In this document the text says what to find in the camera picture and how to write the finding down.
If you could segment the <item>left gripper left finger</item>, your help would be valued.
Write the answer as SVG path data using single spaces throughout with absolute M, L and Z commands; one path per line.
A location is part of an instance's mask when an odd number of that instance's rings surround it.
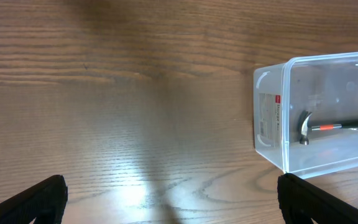
M 53 175 L 0 203 L 0 223 L 61 224 L 68 201 L 62 175 Z

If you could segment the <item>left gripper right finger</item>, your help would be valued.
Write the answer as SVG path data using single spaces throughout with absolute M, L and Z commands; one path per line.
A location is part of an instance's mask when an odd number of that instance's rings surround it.
M 277 192 L 286 224 L 358 224 L 357 208 L 291 173 L 278 178 Z

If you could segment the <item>small black-handled claw hammer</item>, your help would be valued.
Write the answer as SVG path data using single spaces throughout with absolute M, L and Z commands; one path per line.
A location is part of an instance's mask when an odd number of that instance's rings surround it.
M 303 111 L 298 122 L 298 132 L 300 134 L 299 143 L 307 146 L 310 142 L 308 139 L 309 132 L 313 131 L 330 131 L 334 129 L 354 129 L 358 128 L 358 120 L 344 121 L 334 124 L 322 124 L 317 126 L 308 126 L 312 112 Z

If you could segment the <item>clear plastic storage container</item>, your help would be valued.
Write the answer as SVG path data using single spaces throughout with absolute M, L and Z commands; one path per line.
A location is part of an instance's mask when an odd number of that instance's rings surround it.
M 358 167 L 358 128 L 309 132 L 308 126 L 358 120 L 358 52 L 295 57 L 254 72 L 255 150 L 285 173 L 307 179 Z

